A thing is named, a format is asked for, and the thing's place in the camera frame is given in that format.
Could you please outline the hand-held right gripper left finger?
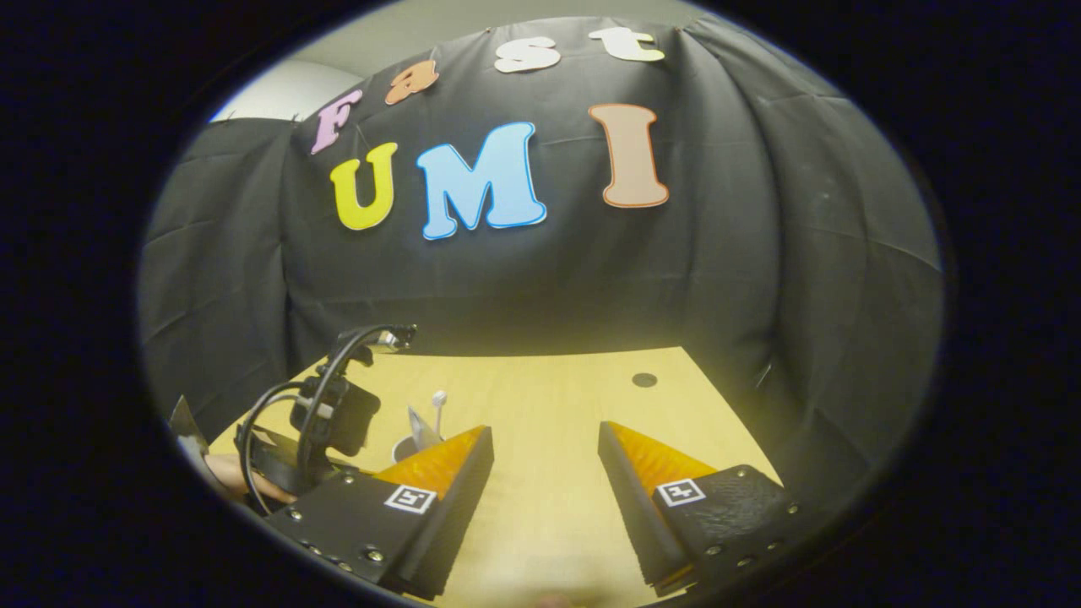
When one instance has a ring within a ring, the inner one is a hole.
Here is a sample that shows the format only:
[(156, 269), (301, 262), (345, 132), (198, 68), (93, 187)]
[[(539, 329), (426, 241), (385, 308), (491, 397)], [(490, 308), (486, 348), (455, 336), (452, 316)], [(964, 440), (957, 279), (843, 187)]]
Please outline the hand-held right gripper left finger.
[(374, 475), (336, 473), (265, 520), (368, 584), (433, 600), (448, 586), (493, 462), (493, 432), (478, 425)]

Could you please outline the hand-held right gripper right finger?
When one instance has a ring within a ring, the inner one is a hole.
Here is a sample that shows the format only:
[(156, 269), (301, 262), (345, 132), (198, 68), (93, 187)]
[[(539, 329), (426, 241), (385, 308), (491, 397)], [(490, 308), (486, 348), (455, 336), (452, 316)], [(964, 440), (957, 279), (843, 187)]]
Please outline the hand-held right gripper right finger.
[(598, 454), (653, 591), (730, 585), (803, 538), (802, 502), (749, 464), (717, 470), (613, 421)]

